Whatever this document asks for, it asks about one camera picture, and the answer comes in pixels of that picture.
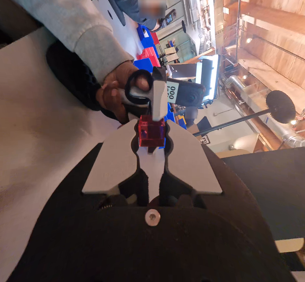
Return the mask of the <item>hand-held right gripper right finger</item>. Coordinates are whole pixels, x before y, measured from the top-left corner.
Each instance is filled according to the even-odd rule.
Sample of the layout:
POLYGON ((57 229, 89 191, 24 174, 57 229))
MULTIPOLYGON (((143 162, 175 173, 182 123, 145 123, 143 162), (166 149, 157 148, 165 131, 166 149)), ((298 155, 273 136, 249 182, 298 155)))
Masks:
POLYGON ((164 154, 159 205, 174 205, 181 196, 186 196, 193 205, 204 205, 204 198, 223 195, 200 142, 171 120, 166 121, 164 154))

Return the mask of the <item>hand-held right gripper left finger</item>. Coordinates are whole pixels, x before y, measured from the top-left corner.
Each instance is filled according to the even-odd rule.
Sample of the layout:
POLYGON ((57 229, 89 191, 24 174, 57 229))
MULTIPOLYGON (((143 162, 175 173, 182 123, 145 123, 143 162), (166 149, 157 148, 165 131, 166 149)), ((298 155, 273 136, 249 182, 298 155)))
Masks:
POLYGON ((138 120, 111 133, 103 142, 83 194, 135 195, 138 204, 149 203, 148 176, 140 167, 138 120))

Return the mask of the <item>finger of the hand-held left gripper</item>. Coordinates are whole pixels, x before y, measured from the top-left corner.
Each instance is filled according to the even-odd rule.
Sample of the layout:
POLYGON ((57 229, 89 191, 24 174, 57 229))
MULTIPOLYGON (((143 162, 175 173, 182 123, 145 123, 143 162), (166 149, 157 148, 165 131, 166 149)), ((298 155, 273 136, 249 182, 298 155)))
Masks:
POLYGON ((167 115, 167 84, 165 81, 153 82, 152 120, 160 121, 167 115))

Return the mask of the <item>red translucent cube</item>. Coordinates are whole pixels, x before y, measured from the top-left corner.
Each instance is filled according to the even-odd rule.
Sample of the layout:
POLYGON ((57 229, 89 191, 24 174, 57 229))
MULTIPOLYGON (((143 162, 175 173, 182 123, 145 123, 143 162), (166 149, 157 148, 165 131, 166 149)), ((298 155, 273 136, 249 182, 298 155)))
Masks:
POLYGON ((140 147, 165 146, 165 120, 153 121, 151 115, 141 115, 138 123, 140 147))

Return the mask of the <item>person's left forearm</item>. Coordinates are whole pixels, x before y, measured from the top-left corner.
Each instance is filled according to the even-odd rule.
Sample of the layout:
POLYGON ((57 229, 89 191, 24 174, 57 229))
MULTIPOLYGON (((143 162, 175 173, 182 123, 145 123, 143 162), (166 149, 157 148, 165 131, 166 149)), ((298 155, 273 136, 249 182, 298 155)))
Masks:
POLYGON ((125 82, 137 70, 91 0, 13 0, 76 53, 102 83, 116 70, 125 82))

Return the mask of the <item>grey desk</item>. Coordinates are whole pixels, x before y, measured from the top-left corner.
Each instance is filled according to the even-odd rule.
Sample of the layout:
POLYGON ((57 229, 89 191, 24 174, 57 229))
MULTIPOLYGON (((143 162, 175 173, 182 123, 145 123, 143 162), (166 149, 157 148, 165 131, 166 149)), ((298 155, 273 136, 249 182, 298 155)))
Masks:
POLYGON ((1 49, 1 281, 20 261, 52 194, 118 126, 54 76, 45 28, 1 49))

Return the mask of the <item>LED light panel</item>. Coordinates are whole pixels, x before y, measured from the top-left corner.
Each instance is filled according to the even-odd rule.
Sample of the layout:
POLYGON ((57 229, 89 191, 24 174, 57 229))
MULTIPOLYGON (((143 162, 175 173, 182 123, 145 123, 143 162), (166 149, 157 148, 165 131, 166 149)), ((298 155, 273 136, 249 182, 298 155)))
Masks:
POLYGON ((213 101, 216 97, 220 68, 220 55, 202 55, 196 63, 195 83, 205 87, 204 101, 213 101))

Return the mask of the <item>blue plastic bin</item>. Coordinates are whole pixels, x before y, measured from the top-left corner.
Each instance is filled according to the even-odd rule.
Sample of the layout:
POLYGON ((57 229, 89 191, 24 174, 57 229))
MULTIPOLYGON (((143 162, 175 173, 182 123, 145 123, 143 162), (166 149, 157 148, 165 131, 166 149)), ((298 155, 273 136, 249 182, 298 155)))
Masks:
POLYGON ((155 46, 150 30, 145 25, 138 24, 137 33, 143 48, 155 46))

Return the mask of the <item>black mesh cushion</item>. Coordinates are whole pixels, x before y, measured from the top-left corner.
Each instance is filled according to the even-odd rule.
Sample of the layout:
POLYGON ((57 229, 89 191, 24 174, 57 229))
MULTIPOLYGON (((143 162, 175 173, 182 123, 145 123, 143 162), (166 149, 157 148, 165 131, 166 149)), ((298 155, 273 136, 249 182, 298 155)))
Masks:
POLYGON ((47 49, 46 61, 58 81, 84 106, 92 111, 101 111, 108 118, 118 120, 113 112, 102 108, 96 100, 96 93, 101 88, 101 84, 76 53, 56 40, 47 49))

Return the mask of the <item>black round-base pole stand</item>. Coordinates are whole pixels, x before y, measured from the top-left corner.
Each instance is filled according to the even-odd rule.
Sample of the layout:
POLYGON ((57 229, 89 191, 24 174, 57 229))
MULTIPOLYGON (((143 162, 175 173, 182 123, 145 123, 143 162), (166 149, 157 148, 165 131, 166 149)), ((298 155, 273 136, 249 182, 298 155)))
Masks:
POLYGON ((291 98, 282 91, 279 90, 271 91, 266 96, 266 105, 267 105, 267 109, 265 110, 217 125, 215 127, 208 128, 206 130, 200 130, 194 133, 193 135, 195 137, 200 135, 206 135, 212 131, 220 130, 234 124, 238 124, 253 118, 257 118, 262 115, 266 115, 268 113, 271 115, 271 117, 274 120, 276 120, 281 124, 288 124, 290 121, 292 121, 295 118, 296 115, 295 105, 293 104, 291 98))

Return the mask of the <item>silver ventilation duct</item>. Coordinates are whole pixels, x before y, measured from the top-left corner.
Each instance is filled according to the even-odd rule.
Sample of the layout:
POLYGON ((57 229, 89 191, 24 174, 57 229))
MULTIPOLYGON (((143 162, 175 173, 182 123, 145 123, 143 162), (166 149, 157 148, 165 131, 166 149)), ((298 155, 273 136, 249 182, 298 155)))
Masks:
MULTIPOLYGON (((222 76, 222 81, 228 89, 234 88, 255 113, 267 109, 266 97, 271 90, 258 80, 249 86, 246 86, 236 75, 229 78, 222 76)), ((305 138, 296 133, 292 124, 279 123, 269 113, 259 118, 287 146, 291 148, 305 146, 305 138)))

